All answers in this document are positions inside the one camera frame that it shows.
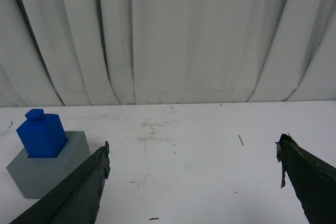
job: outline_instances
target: white tabletop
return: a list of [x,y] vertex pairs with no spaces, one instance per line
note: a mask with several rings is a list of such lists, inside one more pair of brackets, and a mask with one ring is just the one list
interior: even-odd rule
[[[0,109],[0,223],[37,201],[6,170],[23,148],[16,129],[29,109]],[[97,224],[308,223],[288,176],[280,189],[274,142],[289,132],[336,166],[335,101],[44,109],[66,131],[85,131],[91,153],[110,144]]]

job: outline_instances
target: blue knob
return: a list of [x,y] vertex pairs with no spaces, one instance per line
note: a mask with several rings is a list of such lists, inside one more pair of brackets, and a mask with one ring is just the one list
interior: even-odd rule
[[43,115],[43,109],[32,109],[27,114],[25,114],[25,117],[31,121],[39,121],[43,119]]

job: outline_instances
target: gray curtain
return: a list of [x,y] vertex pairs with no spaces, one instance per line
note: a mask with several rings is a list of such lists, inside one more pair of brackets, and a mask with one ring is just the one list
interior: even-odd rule
[[0,0],[0,106],[334,100],[336,0]]

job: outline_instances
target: blue bottle-shaped object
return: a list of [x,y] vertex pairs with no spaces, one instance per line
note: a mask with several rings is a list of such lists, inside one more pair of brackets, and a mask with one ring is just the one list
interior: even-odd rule
[[30,158],[55,158],[67,143],[58,115],[32,109],[16,130]]

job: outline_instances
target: gray hexagonal base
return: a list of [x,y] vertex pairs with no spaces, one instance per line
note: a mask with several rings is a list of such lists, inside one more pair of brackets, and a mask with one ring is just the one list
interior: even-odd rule
[[40,199],[90,156],[84,131],[66,131],[69,138],[56,158],[29,158],[22,151],[7,166],[27,199]]

